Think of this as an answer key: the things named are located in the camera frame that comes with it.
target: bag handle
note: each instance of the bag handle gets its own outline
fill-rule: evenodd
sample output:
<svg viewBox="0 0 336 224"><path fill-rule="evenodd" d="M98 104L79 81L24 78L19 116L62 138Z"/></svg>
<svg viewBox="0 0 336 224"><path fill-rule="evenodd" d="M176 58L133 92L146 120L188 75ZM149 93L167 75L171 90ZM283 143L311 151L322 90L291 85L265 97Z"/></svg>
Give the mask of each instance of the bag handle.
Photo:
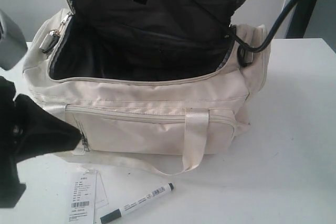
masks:
<svg viewBox="0 0 336 224"><path fill-rule="evenodd" d="M49 104L45 105L44 109L56 117L65 120L66 105ZM146 161L120 156L116 153L92 150L85 152L83 149L77 148L72 153L63 152L56 155L70 163L124 166L146 170L159 175L173 176L193 170L200 165L205 152L208 125L209 109L186 109L182 156L183 169L175 174L164 173Z"/></svg>

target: black fabric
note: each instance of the black fabric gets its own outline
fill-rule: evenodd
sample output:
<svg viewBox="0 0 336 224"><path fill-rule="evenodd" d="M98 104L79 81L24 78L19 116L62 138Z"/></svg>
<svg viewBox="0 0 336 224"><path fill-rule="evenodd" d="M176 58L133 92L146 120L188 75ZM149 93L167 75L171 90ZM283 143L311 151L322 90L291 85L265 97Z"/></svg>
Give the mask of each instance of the black fabric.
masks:
<svg viewBox="0 0 336 224"><path fill-rule="evenodd" d="M245 0L197 0L229 26ZM68 0L75 16L50 76L165 81L211 73L232 44L188 0Z"/></svg>

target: front pocket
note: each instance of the front pocket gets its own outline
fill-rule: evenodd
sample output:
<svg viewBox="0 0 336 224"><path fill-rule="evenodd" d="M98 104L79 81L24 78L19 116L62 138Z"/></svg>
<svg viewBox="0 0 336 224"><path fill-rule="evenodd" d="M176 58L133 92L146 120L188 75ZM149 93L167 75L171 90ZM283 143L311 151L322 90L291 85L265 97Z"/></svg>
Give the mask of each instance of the front pocket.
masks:
<svg viewBox="0 0 336 224"><path fill-rule="evenodd" d="M88 149L182 155L185 109L67 106L66 120L81 129ZM210 109L206 154L227 150L235 136L232 110Z"/></svg>

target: white marker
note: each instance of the white marker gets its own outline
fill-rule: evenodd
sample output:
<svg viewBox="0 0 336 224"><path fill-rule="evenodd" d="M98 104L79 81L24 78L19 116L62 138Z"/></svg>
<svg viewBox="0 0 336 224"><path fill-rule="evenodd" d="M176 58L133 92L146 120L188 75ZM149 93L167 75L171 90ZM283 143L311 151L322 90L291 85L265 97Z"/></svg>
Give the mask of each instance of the white marker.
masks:
<svg viewBox="0 0 336 224"><path fill-rule="evenodd" d="M100 218L101 224L107 224L111 221L114 221L116 219L119 219L120 217L129 214L130 212L133 212L134 210L138 209L139 207L142 207L146 205L148 202L151 202L154 199L160 198L161 196L171 192L174 189L174 186L172 183L169 183L168 185L162 186L158 188L157 190L152 191L150 194L145 195L144 197L140 198L139 200L127 204L103 217Z"/></svg>

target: table surface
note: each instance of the table surface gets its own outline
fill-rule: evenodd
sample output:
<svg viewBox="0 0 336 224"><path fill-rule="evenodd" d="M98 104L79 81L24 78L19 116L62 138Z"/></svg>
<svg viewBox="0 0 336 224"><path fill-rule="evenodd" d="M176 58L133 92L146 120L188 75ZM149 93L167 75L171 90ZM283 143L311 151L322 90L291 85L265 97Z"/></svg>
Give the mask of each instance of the table surface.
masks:
<svg viewBox="0 0 336 224"><path fill-rule="evenodd" d="M22 62L9 72L19 92ZM251 100L251 129L229 152L204 158L191 172L160 177L141 170L92 166L109 205L99 217L160 185L176 190L114 223L336 223L336 54L322 39L274 40L265 87ZM151 156L162 166L178 157ZM78 164L54 155L18 164L27 190L0 223L64 222Z"/></svg>

